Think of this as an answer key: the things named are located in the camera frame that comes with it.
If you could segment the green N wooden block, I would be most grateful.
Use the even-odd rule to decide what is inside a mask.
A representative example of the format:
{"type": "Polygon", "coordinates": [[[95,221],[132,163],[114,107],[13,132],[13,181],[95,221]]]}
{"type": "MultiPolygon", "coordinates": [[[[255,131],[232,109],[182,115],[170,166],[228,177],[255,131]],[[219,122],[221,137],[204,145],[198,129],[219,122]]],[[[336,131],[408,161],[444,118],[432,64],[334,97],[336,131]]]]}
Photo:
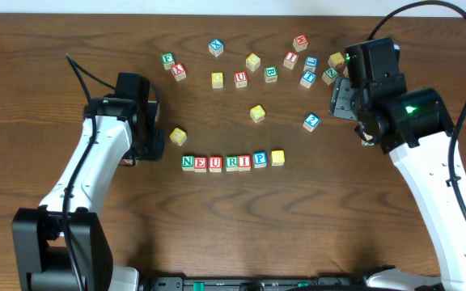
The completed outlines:
{"type": "Polygon", "coordinates": [[[181,168],[183,171],[194,171],[195,157],[184,155],[181,159],[181,168]]]}

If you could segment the red E wooden block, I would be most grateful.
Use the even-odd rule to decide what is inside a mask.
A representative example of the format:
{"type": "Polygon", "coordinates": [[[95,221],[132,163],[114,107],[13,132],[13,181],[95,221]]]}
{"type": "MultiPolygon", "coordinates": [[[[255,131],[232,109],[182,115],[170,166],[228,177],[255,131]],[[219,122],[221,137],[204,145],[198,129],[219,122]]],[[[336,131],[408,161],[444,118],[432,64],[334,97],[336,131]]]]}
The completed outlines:
{"type": "Polygon", "coordinates": [[[195,172],[207,172],[207,157],[195,157],[193,169],[195,172]]]}

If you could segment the red u block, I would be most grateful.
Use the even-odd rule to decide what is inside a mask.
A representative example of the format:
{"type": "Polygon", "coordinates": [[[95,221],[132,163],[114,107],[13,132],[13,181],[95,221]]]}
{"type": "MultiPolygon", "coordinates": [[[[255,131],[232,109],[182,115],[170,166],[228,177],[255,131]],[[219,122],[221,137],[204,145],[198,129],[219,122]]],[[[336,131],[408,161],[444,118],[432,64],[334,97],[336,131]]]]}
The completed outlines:
{"type": "Polygon", "coordinates": [[[245,71],[235,72],[234,80],[236,88],[242,88],[248,85],[248,75],[245,71]]]}
{"type": "Polygon", "coordinates": [[[210,172],[221,172],[222,171],[222,156],[210,156],[209,157],[209,170],[210,172]]]}

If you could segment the green R wooden block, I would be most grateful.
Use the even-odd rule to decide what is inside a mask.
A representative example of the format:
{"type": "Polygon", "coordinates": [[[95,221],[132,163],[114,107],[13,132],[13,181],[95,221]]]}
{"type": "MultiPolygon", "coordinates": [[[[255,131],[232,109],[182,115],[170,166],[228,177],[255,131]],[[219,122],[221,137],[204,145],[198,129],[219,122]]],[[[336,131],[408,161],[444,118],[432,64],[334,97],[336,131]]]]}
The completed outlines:
{"type": "Polygon", "coordinates": [[[226,164],[226,171],[238,171],[239,170],[237,156],[226,156],[225,164],[226,164]]]}

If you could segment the red i block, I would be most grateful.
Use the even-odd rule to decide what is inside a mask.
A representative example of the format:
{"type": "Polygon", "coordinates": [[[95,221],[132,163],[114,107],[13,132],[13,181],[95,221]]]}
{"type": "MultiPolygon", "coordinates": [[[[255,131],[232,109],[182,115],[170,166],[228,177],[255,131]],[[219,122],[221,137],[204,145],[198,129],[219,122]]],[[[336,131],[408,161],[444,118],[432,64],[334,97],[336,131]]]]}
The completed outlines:
{"type": "Polygon", "coordinates": [[[283,66],[292,70],[295,67],[298,59],[299,59],[299,56],[296,53],[288,52],[285,55],[283,66]]]}
{"type": "Polygon", "coordinates": [[[250,171],[252,168],[252,160],[249,154],[238,156],[238,170],[239,171],[250,171]]]}

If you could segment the yellow S wooden block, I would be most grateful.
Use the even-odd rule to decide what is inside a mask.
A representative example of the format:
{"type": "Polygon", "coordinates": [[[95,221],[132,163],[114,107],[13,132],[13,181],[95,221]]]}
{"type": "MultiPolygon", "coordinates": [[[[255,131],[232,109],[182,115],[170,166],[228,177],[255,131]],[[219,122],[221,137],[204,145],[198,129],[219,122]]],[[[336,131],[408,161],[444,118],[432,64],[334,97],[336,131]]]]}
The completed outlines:
{"type": "Polygon", "coordinates": [[[285,164],[285,151],[284,150],[273,150],[271,152],[271,159],[273,166],[283,166],[285,164]]]}

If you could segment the blue P wooden block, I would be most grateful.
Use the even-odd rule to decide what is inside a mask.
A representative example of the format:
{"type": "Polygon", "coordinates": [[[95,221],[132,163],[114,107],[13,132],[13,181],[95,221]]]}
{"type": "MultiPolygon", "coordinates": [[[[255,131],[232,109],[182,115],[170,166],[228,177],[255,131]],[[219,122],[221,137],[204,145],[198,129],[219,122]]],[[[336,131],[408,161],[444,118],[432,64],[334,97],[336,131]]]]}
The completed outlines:
{"type": "Polygon", "coordinates": [[[267,167],[268,159],[267,154],[264,151],[255,152],[252,155],[253,166],[255,168],[267,167]]]}

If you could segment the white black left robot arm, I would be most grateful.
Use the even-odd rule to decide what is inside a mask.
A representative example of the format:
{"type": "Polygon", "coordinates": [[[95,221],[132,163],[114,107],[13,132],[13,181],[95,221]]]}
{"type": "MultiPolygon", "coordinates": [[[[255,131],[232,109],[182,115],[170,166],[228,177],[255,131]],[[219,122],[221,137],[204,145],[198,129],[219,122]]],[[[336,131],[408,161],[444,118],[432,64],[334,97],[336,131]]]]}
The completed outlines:
{"type": "Polygon", "coordinates": [[[160,99],[139,74],[120,73],[114,92],[89,100],[83,131],[61,178],[12,222],[22,290],[143,290],[136,268],[114,264],[100,212],[121,162],[158,161],[160,99]]]}

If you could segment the red X wooden block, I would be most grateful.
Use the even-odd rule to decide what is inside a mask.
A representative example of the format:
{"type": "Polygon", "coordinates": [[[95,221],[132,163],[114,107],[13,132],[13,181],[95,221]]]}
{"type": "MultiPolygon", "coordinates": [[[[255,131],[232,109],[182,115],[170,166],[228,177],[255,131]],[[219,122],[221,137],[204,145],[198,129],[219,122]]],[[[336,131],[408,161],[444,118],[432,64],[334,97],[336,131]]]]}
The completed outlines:
{"type": "Polygon", "coordinates": [[[177,63],[174,66],[172,66],[171,73],[177,82],[187,77],[186,69],[181,63],[177,63]]]}

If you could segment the green F wooden block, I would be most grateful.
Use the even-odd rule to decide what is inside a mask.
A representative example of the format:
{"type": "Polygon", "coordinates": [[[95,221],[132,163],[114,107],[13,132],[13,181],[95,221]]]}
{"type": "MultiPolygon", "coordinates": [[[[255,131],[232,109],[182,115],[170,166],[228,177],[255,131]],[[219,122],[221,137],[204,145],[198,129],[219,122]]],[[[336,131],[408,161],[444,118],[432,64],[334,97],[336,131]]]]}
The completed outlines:
{"type": "Polygon", "coordinates": [[[161,59],[165,70],[169,70],[176,64],[174,55],[171,52],[162,54],[161,59]]]}

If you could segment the blue T wooden block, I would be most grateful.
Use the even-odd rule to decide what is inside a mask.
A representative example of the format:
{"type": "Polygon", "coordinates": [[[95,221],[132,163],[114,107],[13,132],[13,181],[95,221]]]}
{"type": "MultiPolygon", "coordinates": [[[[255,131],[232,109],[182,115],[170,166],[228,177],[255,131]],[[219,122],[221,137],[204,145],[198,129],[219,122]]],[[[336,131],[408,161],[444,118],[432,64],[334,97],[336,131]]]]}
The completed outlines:
{"type": "Polygon", "coordinates": [[[314,72],[310,70],[305,70],[300,79],[300,85],[309,89],[312,86],[312,84],[315,82],[316,78],[317,78],[317,75],[314,72]]]}

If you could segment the yellow O wooden block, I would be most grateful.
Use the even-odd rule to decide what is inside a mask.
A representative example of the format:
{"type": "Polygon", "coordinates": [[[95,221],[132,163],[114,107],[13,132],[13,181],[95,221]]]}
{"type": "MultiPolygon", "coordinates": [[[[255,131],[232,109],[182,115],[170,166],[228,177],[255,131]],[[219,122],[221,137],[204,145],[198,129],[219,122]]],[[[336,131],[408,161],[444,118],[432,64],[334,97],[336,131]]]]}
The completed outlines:
{"type": "Polygon", "coordinates": [[[212,82],[212,87],[214,89],[223,88],[224,86],[223,72],[212,72],[211,82],[212,82]]]}

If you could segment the blue X wooden block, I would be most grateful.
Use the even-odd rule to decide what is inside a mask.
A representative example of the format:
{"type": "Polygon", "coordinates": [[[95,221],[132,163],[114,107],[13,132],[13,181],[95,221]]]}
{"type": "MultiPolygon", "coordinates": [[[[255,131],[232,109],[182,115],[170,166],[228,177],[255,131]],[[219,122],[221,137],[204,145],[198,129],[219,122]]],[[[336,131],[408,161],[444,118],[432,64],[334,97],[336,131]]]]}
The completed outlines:
{"type": "Polygon", "coordinates": [[[224,43],[220,39],[214,39],[210,41],[209,51],[215,57],[220,56],[224,51],[224,43]]]}

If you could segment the green B wooden block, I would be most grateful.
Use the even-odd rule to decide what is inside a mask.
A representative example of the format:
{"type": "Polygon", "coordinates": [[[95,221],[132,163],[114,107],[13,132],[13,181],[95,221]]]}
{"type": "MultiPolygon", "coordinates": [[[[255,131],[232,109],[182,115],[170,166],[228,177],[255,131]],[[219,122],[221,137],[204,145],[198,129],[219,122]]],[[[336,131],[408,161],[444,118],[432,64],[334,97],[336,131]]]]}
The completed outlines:
{"type": "Polygon", "coordinates": [[[265,67],[265,81],[276,82],[278,78],[278,70],[275,65],[265,67]]]}

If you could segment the yellow block lower middle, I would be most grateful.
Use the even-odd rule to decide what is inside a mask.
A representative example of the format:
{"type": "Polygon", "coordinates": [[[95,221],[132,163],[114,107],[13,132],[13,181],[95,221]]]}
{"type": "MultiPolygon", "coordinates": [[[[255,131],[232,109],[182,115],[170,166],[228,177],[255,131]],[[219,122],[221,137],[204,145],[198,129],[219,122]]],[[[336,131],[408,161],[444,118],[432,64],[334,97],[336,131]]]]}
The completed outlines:
{"type": "Polygon", "coordinates": [[[260,104],[250,109],[250,117],[255,123],[262,121],[265,118],[265,115],[266,112],[260,104]]]}

